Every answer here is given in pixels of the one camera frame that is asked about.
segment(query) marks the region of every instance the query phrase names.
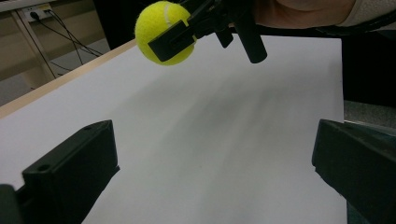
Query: screw hole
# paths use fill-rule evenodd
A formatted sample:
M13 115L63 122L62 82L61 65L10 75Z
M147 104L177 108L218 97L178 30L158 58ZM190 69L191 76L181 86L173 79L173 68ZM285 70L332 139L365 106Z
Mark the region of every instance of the screw hole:
M50 168L50 166L49 166L48 164L45 164L45 165L39 166L39 167L37 168L37 171L39 171L39 172L45 172L45 171L47 171L49 168Z

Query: wall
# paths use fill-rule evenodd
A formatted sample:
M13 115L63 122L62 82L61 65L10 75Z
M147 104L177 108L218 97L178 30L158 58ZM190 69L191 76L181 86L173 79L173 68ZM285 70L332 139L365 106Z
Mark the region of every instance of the wall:
M51 2L50 5L71 33L83 44L88 45L105 38L92 0L59 0ZM43 23L66 35L55 19L44 19ZM74 50L69 40L38 22L31 22L31 26L50 60ZM11 12L0 13L0 80L35 70L39 66Z

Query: electrical outlet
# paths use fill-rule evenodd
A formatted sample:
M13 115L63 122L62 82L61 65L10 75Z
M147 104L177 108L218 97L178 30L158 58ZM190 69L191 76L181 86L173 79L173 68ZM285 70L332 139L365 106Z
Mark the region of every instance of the electrical outlet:
M22 9L23 14L26 17L26 20L28 21L35 21L35 19L32 18L30 13L35 12L38 15L38 18L40 20L46 19L48 17L52 17L52 14L48 12L48 10L51 10L50 4L41 4L37 6L32 6L32 7L25 7Z

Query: floor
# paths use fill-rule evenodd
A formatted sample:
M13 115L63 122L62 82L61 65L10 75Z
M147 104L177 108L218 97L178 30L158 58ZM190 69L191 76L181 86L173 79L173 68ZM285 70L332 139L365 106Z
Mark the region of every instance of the floor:
M396 108L344 101L345 120L396 129Z
M87 47L97 50L100 53L106 53L110 51L105 39L96 41ZM96 56L80 49L78 50L78 53L83 63L87 63L96 58ZM61 68L60 66L56 65L53 66L55 72L58 75L64 75L70 70L74 70L81 66L81 61L75 51L67 53L62 57L52 60L51 62L62 67ZM31 89L26 85L22 75L16 75L14 77L0 81L0 106L23 96L29 91L31 91Z

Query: black cable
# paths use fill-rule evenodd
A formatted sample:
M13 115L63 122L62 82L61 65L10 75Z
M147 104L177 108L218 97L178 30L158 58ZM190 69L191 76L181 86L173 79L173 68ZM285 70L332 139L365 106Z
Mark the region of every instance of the black cable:
M17 10L15 10L15 13L18 15L18 17L20 18L21 21L23 21L23 19L21 18L20 14L18 13ZM24 24L24 22L22 22L24 28L26 29L27 33L29 34L30 38L33 40L33 43L35 43L35 47L38 49L38 52L40 52L41 57L43 58L44 62L46 62L47 67L49 68L50 72L52 73L52 69L50 68L49 63L46 60L46 57L44 57L43 52L41 52L40 48L38 47L37 43L35 42L35 40L32 37L32 34L30 34L29 29L27 29L26 25Z
M83 45L68 29L67 29L67 27L66 27L66 25L64 24L64 21L62 21L62 19L58 16L58 14L56 14L56 12L54 12L54 11L52 11L52 10L48 10L48 12L55 18L55 20L57 21L57 22L59 22L61 25L62 25L62 27L66 30L66 32L67 33L69 33L71 36L73 36L73 38L81 45L81 46L83 46L84 48L86 48L91 54L93 54L93 55L95 55L93 52L92 52L92 50L94 51L94 52L96 52L96 53L98 53L99 55L103 55L103 53L101 53L101 52L99 52L99 51L97 51L97 50L95 50L95 49L91 49L91 48L88 48L87 46L85 46L85 45Z
M41 21L38 21L41 25L43 25L44 27L46 27L47 29L49 29L49 30L51 30L52 32L54 32L54 33L56 33L56 34L58 34L58 35L61 35L61 36L63 36L64 38L66 38L66 39L68 39L68 40L71 40L71 41L73 41L73 39L70 39L69 37L67 37L67 36L65 36L65 35L63 35L63 34L61 34L61 33L59 33L58 31L56 31L56 30L54 30L54 29L52 29L52 28L50 28L48 25L46 25L45 23L43 23L43 22L41 22ZM87 51L87 50L85 50L85 49L81 49L81 50L83 50L83 51L85 51L85 52L87 52L87 53L90 53L90 54L92 54L91 52L89 52L89 51Z
M41 20L40 20L40 17L38 16L38 14L37 14L36 12L31 12L31 13L30 13L30 16L31 16L33 19L35 19L36 21L38 21L38 22L40 22L41 24L43 24L43 23L41 22ZM83 65L84 63L82 62L81 56L79 55L79 52L78 52L76 43L75 43L73 40L71 40L71 41L72 41L72 43L73 43L73 46L74 46L74 48L75 48L76 54L77 54L77 56L78 56L78 58L79 58L79 61L81 62L81 65Z

